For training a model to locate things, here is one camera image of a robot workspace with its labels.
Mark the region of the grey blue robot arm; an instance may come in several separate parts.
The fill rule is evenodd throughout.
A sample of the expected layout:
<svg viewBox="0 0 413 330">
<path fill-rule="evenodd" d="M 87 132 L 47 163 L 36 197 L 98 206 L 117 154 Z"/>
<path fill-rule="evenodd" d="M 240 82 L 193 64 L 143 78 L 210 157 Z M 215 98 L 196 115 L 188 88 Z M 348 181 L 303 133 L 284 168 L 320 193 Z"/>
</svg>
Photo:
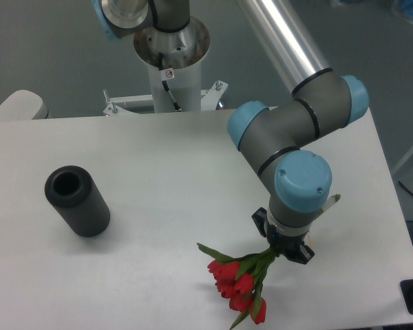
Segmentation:
<svg viewBox="0 0 413 330">
<path fill-rule="evenodd" d="M 315 45 L 289 1 L 239 3 L 292 102 L 270 109 L 260 101 L 238 107 L 228 134 L 270 195 L 253 220 L 278 255 L 305 264 L 314 253 L 304 238 L 326 204 L 332 172 L 305 146 L 361 118 L 369 107 L 364 84 L 339 76 Z M 200 63 L 210 46 L 188 1 L 94 1 L 107 35 L 133 35 L 147 66 L 157 113 L 199 111 Z"/>
</svg>

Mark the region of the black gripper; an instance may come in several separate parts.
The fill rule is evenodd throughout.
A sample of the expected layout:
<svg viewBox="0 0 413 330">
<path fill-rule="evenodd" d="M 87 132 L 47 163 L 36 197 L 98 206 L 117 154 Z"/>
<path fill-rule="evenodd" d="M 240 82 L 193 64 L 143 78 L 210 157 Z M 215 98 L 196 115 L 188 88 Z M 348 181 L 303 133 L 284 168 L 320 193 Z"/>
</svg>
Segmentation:
<svg viewBox="0 0 413 330">
<path fill-rule="evenodd" d="M 267 210 L 259 208 L 251 216 L 258 232 L 267 238 L 269 245 L 277 255 L 284 255 L 289 261 L 307 264 L 315 255 L 314 251 L 304 243 L 310 226 L 289 228 L 276 220 L 267 219 Z"/>
</svg>

